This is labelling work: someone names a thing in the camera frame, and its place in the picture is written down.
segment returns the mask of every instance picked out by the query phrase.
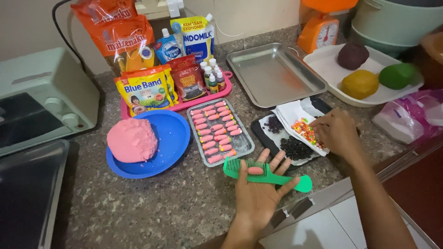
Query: orange kitchen scale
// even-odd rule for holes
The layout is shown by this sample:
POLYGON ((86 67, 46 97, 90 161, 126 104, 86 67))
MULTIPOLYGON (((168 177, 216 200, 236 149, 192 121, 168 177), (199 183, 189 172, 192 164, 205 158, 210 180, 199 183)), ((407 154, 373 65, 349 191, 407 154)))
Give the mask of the orange kitchen scale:
POLYGON ((297 46, 308 54, 317 48, 335 45, 338 20, 327 13, 350 9, 358 0, 302 0, 302 4, 320 12, 306 23, 297 46))

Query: white tray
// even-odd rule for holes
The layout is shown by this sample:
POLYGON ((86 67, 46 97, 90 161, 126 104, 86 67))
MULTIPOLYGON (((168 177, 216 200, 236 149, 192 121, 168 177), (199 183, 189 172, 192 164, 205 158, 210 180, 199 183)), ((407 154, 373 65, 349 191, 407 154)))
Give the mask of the white tray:
MULTIPOLYGON (((329 91, 343 102, 357 107, 372 107, 398 99, 406 94, 414 93, 418 91, 421 86, 423 86, 423 78, 420 78, 420 80, 415 84, 408 85, 401 90, 389 89, 380 84, 377 92, 365 99, 358 100, 353 97, 349 97, 339 89, 342 79, 354 72, 352 70, 342 68, 337 64, 338 52, 343 46, 344 44, 322 47, 314 50, 312 54, 308 54, 303 59, 306 64, 308 64, 316 73, 318 73, 328 82, 330 86, 329 91)), ((387 66, 400 63, 399 60, 385 55, 380 51, 368 46, 365 47, 369 51, 369 58, 361 67, 358 68, 358 70, 364 69, 377 74, 387 66)))

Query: pink tray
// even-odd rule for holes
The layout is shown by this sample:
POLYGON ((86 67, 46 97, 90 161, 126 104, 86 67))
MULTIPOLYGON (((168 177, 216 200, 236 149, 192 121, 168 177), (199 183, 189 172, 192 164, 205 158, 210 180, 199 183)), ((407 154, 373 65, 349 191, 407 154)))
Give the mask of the pink tray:
MULTIPOLYGON (((171 111, 176 112, 179 110, 189 108, 194 105, 199 105, 201 103, 208 102, 208 101, 214 100, 216 98, 221 98, 223 96, 228 95, 232 90, 232 83, 229 80, 232 77, 232 72, 229 72, 229 71, 223 72, 223 76, 225 77, 225 83, 226 83, 226 88, 223 91, 218 92, 218 93, 214 93, 214 94, 209 94, 209 91, 207 90, 207 92, 208 92, 207 96, 200 97, 200 98, 197 98, 197 99, 194 99, 194 100, 191 100, 188 102, 184 102, 184 103, 182 102, 182 99, 179 96, 179 104, 169 107, 166 110, 171 110, 171 111)), ((129 111, 129 106, 126 104, 126 102, 124 101, 123 98, 120 99, 120 112, 121 112, 121 119, 128 119, 131 117, 131 114, 129 111)))

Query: bottle cap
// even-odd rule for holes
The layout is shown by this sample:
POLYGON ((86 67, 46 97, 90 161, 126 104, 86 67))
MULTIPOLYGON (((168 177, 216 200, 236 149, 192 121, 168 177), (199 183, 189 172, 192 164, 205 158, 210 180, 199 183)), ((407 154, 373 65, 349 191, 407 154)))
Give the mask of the bottle cap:
POLYGON ((217 61, 214 58, 209 59, 209 66, 216 66, 216 65, 217 65, 217 61))
POLYGON ((212 68, 210 66, 205 67, 205 74, 210 74, 212 72, 212 68))
POLYGON ((205 67, 207 67, 208 66, 208 63, 207 62, 200 62, 200 68, 201 69, 205 69, 205 67))
POLYGON ((208 22, 211 22, 211 21, 212 21, 212 15, 211 15, 211 14, 208 14, 208 15, 206 16, 206 20, 208 20, 208 22))
POLYGON ((163 37, 169 37, 169 31, 167 30, 167 28, 162 28, 162 33, 163 33, 163 37))

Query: scale dial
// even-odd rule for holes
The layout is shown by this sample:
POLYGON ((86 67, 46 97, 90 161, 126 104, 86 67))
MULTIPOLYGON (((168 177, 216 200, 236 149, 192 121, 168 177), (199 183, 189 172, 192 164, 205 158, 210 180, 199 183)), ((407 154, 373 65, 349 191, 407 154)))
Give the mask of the scale dial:
POLYGON ((319 35, 317 36, 317 48, 332 45, 337 36, 337 24, 328 23, 321 27, 319 35))

